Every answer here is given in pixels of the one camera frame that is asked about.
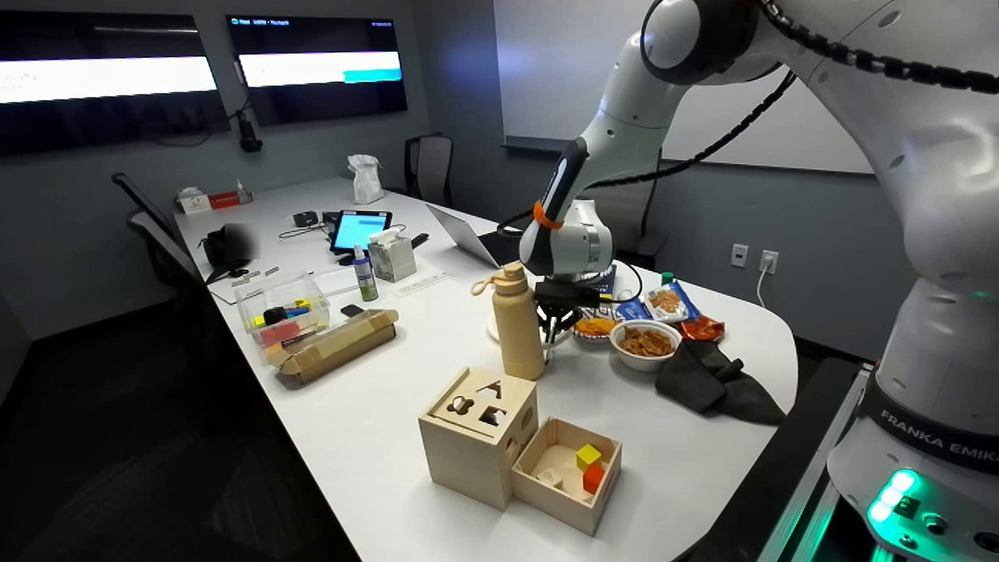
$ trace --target screen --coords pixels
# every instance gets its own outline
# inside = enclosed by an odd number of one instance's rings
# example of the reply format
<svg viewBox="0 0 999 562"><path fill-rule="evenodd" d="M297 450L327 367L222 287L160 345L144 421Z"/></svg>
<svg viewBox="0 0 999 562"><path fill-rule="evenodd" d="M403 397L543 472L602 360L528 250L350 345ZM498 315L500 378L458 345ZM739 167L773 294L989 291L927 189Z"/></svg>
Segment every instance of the screen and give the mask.
<svg viewBox="0 0 999 562"><path fill-rule="evenodd" d="M0 13L0 154L229 128L190 14Z"/></svg>
<svg viewBox="0 0 999 562"><path fill-rule="evenodd" d="M229 14L260 124L407 113L390 19Z"/></svg>
<svg viewBox="0 0 999 562"><path fill-rule="evenodd" d="M390 225L390 212L340 212L336 250L370 250L371 236Z"/></svg>

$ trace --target power outlet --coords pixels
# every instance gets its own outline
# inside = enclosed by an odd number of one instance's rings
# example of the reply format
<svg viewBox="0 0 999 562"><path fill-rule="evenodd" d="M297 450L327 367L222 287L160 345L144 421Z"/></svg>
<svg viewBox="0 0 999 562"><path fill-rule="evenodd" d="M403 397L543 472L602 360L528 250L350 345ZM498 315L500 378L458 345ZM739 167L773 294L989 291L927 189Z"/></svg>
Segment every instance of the power outlet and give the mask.
<svg viewBox="0 0 999 562"><path fill-rule="evenodd" d="M777 275L777 261L781 261L781 252L777 252L777 250L762 250L762 252L760 252L760 271Z"/></svg>
<svg viewBox="0 0 999 562"><path fill-rule="evenodd" d="M751 261L751 242L731 242L728 261L731 261L733 268L747 268L747 261Z"/></svg>

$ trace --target table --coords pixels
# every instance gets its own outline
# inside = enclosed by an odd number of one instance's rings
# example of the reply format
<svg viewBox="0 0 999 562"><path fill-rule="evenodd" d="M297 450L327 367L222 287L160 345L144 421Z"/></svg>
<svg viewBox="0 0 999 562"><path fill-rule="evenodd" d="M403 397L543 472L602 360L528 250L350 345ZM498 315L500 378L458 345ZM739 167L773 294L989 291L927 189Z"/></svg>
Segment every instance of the table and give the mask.
<svg viewBox="0 0 999 562"><path fill-rule="evenodd" d="M250 268L272 271L277 265L283 271L340 277L343 291L325 283L336 312L361 302L353 271L336 261L325 233L284 240L277 233L295 226L295 212L343 206L353 206L350 181L325 176L260 189L250 206L180 215L180 226L202 275L210 275L210 261L199 240L222 225L241 225L255 242ZM630 374L609 352L583 349L576 339L557 345L536 400L540 421L569 418L623 442L625 472L597 535L526 502L498 513L437 487L428 473L418 416L463 367L504 372L500 345L486 337L490 300L471 295L471 283L490 268L456 250L421 198L389 193L370 210L390 210L411 233L430 233L415 252L415 277L379 283L379 304L401 308L395 343L291 390L264 360L224 287L216 291L216 304L264 394L367 562L676 559L710 531L774 428L700 418L656 397L651 374ZM481 232L490 226L485 217L469 215L469 220ZM739 356L786 413L797 397L797 345L786 322L696 283L688 283L688 294L705 315L728 322L721 349Z"/></svg>

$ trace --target tablet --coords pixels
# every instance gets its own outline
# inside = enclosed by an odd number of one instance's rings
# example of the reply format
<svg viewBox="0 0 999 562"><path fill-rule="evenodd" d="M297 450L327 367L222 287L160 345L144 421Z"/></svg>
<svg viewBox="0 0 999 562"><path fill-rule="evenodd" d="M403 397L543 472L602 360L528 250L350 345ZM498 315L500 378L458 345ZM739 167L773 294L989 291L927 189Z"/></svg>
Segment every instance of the tablet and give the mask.
<svg viewBox="0 0 999 562"><path fill-rule="evenodd" d="M331 250L336 252L353 252L356 246L370 250L370 240L390 225L395 225L395 212L343 210L331 233Z"/></svg>

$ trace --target wooden box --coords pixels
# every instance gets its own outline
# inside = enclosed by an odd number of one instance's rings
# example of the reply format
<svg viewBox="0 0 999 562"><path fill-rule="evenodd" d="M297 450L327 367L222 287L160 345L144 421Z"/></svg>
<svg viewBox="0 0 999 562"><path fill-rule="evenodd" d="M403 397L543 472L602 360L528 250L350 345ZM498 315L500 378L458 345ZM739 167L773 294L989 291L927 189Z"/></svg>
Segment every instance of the wooden box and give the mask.
<svg viewBox="0 0 999 562"><path fill-rule="evenodd" d="M583 472L579 468L579 450L588 442L602 455L602 480L597 492L583 490ZM514 492L583 534L597 534L619 473L623 442L563 418L551 418L514 465Z"/></svg>
<svg viewBox="0 0 999 562"><path fill-rule="evenodd" d="M536 386L467 367L418 429L437 484L506 508L514 463L536 429Z"/></svg>

